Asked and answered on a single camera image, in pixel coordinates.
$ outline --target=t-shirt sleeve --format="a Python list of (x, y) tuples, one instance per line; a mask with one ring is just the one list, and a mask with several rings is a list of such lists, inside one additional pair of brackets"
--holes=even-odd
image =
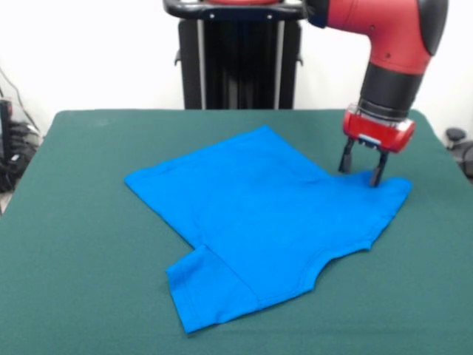
[(260, 309), (252, 290), (206, 246), (196, 248), (166, 273), (186, 333)]

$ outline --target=black equipment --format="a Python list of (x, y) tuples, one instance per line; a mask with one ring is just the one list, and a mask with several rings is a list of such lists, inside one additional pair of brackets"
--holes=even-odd
[(186, 109), (292, 109), (302, 3), (164, 0), (179, 24)]

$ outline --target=black cable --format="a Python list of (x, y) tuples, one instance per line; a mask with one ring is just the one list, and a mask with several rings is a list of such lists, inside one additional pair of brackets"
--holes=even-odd
[(466, 155), (469, 153), (470, 150), (473, 149), (473, 142), (471, 144), (468, 145), (468, 147), (463, 150), (463, 154), (462, 154), (462, 157), (461, 157), (461, 162), (462, 162), (462, 166), (463, 166), (463, 173), (469, 177), (469, 175), (466, 173), (466, 170), (467, 170), (467, 166), (466, 166)]
[(5, 75), (5, 72), (3, 71), (3, 69), (1, 67), (0, 67), (0, 74), (1, 74), (1, 76), (4, 77), (5, 81), (15, 90), (16, 97), (18, 99), (18, 103), (19, 103), (21, 109), (23, 110), (24, 115), (27, 116), (28, 120), (36, 128), (36, 130), (38, 132), (40, 132), (38, 126), (36, 125), (36, 122), (33, 120), (33, 118), (30, 116), (28, 111), (23, 106), (23, 101), (21, 101), (20, 91), (18, 90), (18, 87), (16, 87), (15, 84), (10, 81), (10, 79)]

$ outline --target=shirt seam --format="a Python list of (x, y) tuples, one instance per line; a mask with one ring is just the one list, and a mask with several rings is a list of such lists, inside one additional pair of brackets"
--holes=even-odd
[(261, 302), (259, 301), (259, 298), (258, 296), (256, 295), (256, 292), (250, 287), (249, 284), (247, 284), (241, 276), (238, 275), (238, 273), (235, 272), (235, 270), (229, 266), (229, 264), (227, 262), (225, 262), (221, 256), (219, 256), (215, 251), (213, 251), (207, 244), (204, 244), (204, 246), (217, 258), (219, 259), (225, 266), (227, 266), (227, 268), (234, 273), (234, 275), (238, 278), (238, 280), (240, 280), (243, 285), (245, 285), (248, 290), (250, 290), (250, 292), (254, 295), (255, 299), (256, 299), (256, 303), (258, 304), (258, 309), (262, 309), (262, 306), (261, 306)]

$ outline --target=green tablecloth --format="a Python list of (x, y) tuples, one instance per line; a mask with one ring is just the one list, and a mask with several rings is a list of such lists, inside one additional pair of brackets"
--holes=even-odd
[[(302, 297), (184, 334), (164, 270), (191, 248), (123, 178), (263, 124), (335, 174), (342, 115), (59, 114), (0, 222), (0, 354), (473, 354), (473, 190), (417, 112), (385, 175), (413, 190), (372, 251)], [(353, 168), (377, 159), (357, 146)]]

